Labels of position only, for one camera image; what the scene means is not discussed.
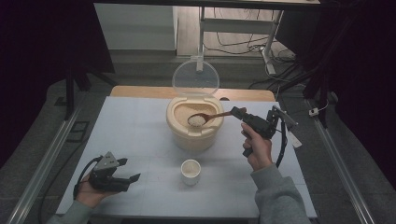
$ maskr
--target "dark wall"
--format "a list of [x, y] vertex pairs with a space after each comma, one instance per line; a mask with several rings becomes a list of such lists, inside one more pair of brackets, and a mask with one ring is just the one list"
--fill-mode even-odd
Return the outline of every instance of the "dark wall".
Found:
[[48, 87], [81, 63], [114, 72], [92, 2], [0, 2], [1, 165], [34, 122]]
[[336, 111], [396, 188], [396, 5], [366, 1], [336, 51]]

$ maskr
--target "metal spoon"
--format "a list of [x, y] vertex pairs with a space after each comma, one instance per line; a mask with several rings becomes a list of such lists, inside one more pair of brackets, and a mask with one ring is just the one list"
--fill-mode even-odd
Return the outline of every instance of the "metal spoon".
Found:
[[[247, 112], [247, 109], [245, 107], [239, 108], [243, 113]], [[231, 111], [216, 114], [216, 115], [207, 115], [204, 113], [197, 113], [194, 115], [191, 115], [188, 119], [187, 122], [192, 126], [192, 127], [201, 127], [204, 126], [208, 121], [214, 118], [218, 117], [224, 117], [224, 116], [230, 116]]]

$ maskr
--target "white cable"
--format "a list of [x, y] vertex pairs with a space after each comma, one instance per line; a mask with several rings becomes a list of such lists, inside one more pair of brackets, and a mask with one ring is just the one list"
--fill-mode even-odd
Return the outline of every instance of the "white cable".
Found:
[[321, 109], [319, 109], [318, 111], [320, 111], [320, 110], [322, 110], [322, 109], [326, 109], [326, 107], [329, 105], [329, 100], [327, 100], [327, 104], [323, 107], [323, 108], [321, 108]]

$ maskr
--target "sleeve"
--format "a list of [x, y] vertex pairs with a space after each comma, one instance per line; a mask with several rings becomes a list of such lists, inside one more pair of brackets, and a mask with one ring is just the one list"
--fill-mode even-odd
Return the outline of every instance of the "sleeve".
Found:
[[307, 223], [303, 198], [290, 177], [283, 177], [275, 164], [251, 174], [257, 192], [260, 223]]
[[91, 217], [93, 209], [78, 202], [73, 201], [70, 208], [62, 216], [52, 216], [47, 224], [86, 224]]

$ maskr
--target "white cup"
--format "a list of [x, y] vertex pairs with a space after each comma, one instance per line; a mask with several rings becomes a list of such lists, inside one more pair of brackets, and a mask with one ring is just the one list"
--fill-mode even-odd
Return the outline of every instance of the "white cup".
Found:
[[181, 178], [186, 185], [193, 186], [200, 179], [201, 165], [195, 160], [186, 160], [181, 164]]

